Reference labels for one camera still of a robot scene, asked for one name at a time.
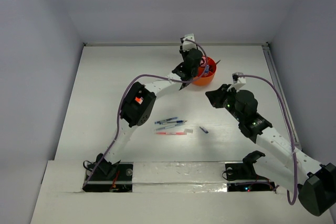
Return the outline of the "light blue clear pen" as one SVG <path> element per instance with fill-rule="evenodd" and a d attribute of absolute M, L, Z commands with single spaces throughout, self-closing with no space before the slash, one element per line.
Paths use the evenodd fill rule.
<path fill-rule="evenodd" d="M 177 124 L 174 124 L 174 125 L 168 125 L 168 126 L 160 127 L 158 129 L 156 129 L 155 131 L 158 132 L 158 131 L 162 131 L 162 130 L 172 129 L 174 127 L 179 127 L 179 126 L 182 126 L 184 124 L 185 123 L 177 123 Z"/>

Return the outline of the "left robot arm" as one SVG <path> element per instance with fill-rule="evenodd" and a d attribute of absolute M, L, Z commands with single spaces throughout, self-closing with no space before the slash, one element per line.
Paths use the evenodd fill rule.
<path fill-rule="evenodd" d="M 200 61 L 206 56 L 204 49 L 196 45 L 182 56 L 183 62 L 166 77 L 142 74 L 127 86 L 118 107 L 115 137 L 107 150 L 97 157 L 93 172 L 98 170 L 104 179 L 113 178 L 124 148 L 134 131 L 149 119 L 156 100 L 186 88 L 199 78 Z"/>

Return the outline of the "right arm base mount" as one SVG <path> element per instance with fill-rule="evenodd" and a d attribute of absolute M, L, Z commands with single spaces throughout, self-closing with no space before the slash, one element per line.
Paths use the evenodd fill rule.
<path fill-rule="evenodd" d="M 265 154 L 253 151 L 243 158 L 241 162 L 226 163 L 222 177 L 227 181 L 228 192 L 254 192 L 273 191 L 277 187 L 268 178 L 257 175 L 254 164 Z"/>

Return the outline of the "orange capped black highlighter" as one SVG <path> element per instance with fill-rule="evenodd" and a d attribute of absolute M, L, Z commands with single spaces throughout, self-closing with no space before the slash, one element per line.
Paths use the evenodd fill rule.
<path fill-rule="evenodd" d="M 136 100 L 136 102 L 139 103 L 139 104 L 141 104 L 141 103 L 143 102 L 143 98 L 138 98 L 138 97 L 136 97 L 135 100 Z"/>

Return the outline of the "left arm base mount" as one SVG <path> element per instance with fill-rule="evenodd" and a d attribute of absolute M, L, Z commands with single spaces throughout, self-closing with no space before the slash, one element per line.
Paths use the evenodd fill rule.
<path fill-rule="evenodd" d="M 95 162 L 84 161 L 86 170 L 85 182 L 82 190 L 88 193 L 130 193 L 132 192 L 133 163 L 118 161 L 111 163 L 103 159 L 91 175 L 95 164 L 103 156 L 100 153 Z"/>

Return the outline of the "red clear pen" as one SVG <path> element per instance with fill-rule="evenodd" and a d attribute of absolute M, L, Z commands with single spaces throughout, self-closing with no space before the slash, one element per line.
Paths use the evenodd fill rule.
<path fill-rule="evenodd" d="M 156 135 L 186 135 L 186 132 L 155 132 Z"/>

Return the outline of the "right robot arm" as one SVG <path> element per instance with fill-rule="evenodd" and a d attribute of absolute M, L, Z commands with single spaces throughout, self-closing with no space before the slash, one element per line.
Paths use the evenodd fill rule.
<path fill-rule="evenodd" d="M 258 102 L 247 90 L 224 84 L 207 91 L 210 104 L 226 109 L 237 121 L 241 133 L 267 151 L 242 164 L 248 178 L 269 178 L 298 196 L 312 215 L 320 216 L 335 204 L 335 165 L 323 164 L 291 145 L 273 125 L 257 112 Z"/>

